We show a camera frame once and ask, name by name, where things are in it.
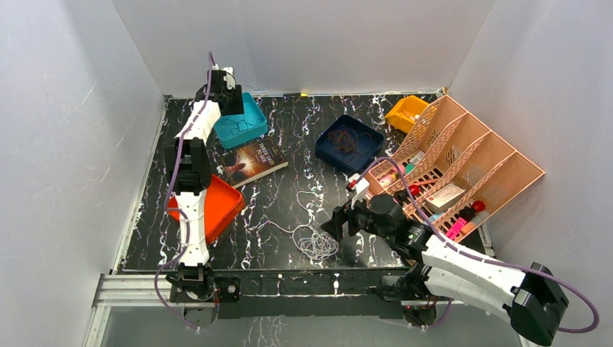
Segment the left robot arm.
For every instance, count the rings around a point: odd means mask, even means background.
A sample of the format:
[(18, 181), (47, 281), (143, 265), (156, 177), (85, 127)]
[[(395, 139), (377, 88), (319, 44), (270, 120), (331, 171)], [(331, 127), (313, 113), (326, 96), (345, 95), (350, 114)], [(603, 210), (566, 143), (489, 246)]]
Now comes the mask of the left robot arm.
[(236, 83), (233, 68), (215, 65), (194, 99), (186, 124), (164, 145), (169, 165), (167, 196), (176, 201), (176, 207), (167, 202), (166, 208), (178, 214), (180, 225), (181, 251), (176, 260), (175, 285), (187, 288), (199, 301), (212, 298), (216, 290), (205, 240), (205, 198), (213, 178), (206, 143), (222, 116), (243, 110), (241, 86)]

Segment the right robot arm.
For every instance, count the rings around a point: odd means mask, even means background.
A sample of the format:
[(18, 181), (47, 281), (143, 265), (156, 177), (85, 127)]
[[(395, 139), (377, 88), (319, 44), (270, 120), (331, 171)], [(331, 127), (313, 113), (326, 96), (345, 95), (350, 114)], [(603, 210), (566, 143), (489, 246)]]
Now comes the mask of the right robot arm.
[(456, 299), (499, 317), (535, 344), (552, 345), (569, 301), (549, 268), (535, 262), (524, 272), (439, 239), (430, 227), (408, 218), (388, 194), (336, 207), (321, 229), (340, 241), (345, 226), (352, 236), (359, 231), (379, 236), (415, 261), (404, 277), (384, 284), (385, 293)]

